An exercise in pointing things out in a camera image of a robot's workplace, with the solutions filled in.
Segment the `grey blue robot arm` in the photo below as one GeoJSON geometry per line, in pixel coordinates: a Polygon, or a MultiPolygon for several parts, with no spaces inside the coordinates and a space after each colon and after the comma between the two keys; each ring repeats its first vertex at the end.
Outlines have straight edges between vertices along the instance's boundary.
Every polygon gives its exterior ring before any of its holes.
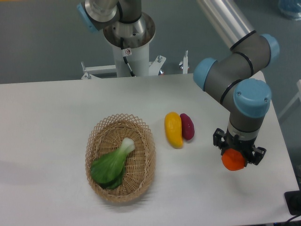
{"type": "MultiPolygon", "coordinates": [[[[203,59],[193,73],[194,82],[230,112],[227,130],[217,129],[213,144],[228,170],[257,165],[266,150],[254,142],[269,110],[271,90],[253,76],[278,57],[279,44],[271,35],[259,35],[232,0],[198,4],[231,51],[222,61],[203,59]]],[[[155,25],[139,0],[86,0],[77,10],[89,31],[103,31],[114,49],[119,77],[150,75],[149,53],[137,50],[149,46],[155,25]]]]}

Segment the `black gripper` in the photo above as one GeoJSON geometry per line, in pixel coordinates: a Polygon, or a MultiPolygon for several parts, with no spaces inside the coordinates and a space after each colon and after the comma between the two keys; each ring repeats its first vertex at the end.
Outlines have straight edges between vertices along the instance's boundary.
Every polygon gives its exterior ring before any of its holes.
{"type": "Polygon", "coordinates": [[[256,138],[251,140],[242,140],[239,135],[232,136],[217,128],[213,134],[213,145],[218,147],[221,155],[228,149],[240,152],[245,158],[245,167],[248,164],[258,165],[264,158],[266,149],[254,145],[256,138]]]}

